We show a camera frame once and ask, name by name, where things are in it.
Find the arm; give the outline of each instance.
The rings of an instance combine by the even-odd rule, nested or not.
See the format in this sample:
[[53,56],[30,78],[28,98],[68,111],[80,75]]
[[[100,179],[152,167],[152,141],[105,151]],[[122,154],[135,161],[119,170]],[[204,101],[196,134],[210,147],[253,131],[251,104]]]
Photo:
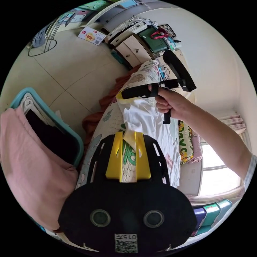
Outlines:
[[155,99],[159,112],[166,113],[171,109],[172,118],[187,123],[206,140],[228,168],[245,179],[251,153],[235,131],[177,92],[160,88],[158,95]]
[[227,167],[245,178],[251,153],[234,130],[192,103],[182,120],[206,140]]

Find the pillow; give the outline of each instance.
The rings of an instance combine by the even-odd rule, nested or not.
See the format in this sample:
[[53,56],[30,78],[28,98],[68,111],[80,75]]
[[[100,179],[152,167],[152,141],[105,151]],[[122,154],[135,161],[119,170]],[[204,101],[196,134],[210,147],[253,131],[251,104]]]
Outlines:
[[194,157],[189,161],[189,163],[200,162],[203,158],[203,152],[201,148],[200,137],[194,131],[192,131],[192,145],[194,150]]
[[179,121],[179,151],[181,155],[181,165],[194,157],[192,145],[192,130],[183,121]]

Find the pink towel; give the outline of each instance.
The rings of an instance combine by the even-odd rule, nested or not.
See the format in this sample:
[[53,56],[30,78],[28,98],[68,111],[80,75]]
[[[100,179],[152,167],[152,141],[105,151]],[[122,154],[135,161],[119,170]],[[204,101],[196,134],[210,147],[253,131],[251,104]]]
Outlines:
[[200,162],[203,158],[203,151],[201,148],[200,136],[192,131],[192,146],[194,157],[188,163]]
[[76,169],[40,141],[20,106],[1,114],[0,128],[0,161],[14,197],[39,225],[57,230],[77,183]]

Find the sleeve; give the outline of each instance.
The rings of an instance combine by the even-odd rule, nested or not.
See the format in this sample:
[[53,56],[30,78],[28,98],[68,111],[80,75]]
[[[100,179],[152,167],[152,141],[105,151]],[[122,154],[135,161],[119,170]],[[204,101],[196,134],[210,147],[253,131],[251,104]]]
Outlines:
[[252,154],[251,162],[244,179],[244,189],[247,190],[257,165],[257,157]]

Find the teal plastic basket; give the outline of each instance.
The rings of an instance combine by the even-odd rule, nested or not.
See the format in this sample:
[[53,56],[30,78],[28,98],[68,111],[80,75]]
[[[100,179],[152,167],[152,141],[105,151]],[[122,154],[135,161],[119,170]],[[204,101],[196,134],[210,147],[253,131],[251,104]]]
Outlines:
[[53,120],[53,122],[56,124],[56,126],[63,132],[69,133],[74,140],[77,142],[77,154],[76,158],[74,160],[74,163],[71,163],[74,167],[78,167],[80,160],[83,156],[84,152],[84,145],[81,137],[73,131],[66,123],[64,123],[39,97],[39,95],[36,93],[36,91],[33,88],[24,88],[22,91],[18,93],[18,95],[14,98],[12,103],[10,104],[10,108],[17,108],[26,93],[30,93],[34,100],[37,102],[37,104],[41,107],[41,109],[48,115],[49,118]]

